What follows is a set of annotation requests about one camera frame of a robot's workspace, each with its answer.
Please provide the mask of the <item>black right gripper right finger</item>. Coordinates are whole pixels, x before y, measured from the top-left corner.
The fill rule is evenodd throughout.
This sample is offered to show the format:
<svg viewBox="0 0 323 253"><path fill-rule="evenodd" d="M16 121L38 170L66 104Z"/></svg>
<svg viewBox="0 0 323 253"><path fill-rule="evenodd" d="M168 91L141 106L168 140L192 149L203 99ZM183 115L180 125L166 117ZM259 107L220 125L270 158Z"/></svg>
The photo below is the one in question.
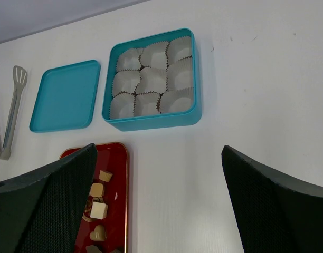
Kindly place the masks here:
<svg viewBox="0 0 323 253"><path fill-rule="evenodd" d="M229 145L221 156L244 252L323 252L323 187Z"/></svg>

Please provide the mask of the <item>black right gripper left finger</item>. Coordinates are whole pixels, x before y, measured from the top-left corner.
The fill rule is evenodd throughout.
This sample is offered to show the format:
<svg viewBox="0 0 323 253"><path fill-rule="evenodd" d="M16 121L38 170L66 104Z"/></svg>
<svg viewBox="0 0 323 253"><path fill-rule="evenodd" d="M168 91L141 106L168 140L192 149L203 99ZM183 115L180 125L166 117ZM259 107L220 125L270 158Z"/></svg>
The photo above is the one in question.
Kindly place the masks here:
<svg viewBox="0 0 323 253"><path fill-rule="evenodd" d="M0 252L73 252L97 157L91 143L0 181Z"/></svg>

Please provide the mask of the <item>white square chocolate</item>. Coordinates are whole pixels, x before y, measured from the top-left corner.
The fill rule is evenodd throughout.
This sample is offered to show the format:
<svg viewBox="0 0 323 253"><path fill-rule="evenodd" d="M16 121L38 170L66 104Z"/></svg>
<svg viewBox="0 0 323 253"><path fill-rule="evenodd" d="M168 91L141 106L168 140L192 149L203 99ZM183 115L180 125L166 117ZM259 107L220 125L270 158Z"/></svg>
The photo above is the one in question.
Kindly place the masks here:
<svg viewBox="0 0 323 253"><path fill-rule="evenodd" d="M104 219L107 216L108 205L101 202L93 202L90 218L93 219Z"/></svg>

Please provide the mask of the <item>silver metal tongs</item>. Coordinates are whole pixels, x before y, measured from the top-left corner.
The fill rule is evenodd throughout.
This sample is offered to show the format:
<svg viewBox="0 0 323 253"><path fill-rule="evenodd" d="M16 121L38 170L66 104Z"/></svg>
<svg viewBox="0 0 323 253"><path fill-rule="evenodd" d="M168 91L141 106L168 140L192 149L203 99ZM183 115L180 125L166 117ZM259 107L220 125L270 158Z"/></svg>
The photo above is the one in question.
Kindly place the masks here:
<svg viewBox="0 0 323 253"><path fill-rule="evenodd" d="M7 126L5 130L4 141L2 142L0 135L0 159L9 160L11 156L11 148L14 137L14 132L17 123L18 111L20 108L22 92L27 84L28 73L23 67L15 65L13 67L13 96L11 100L11 106L9 109L9 115L7 120Z"/></svg>

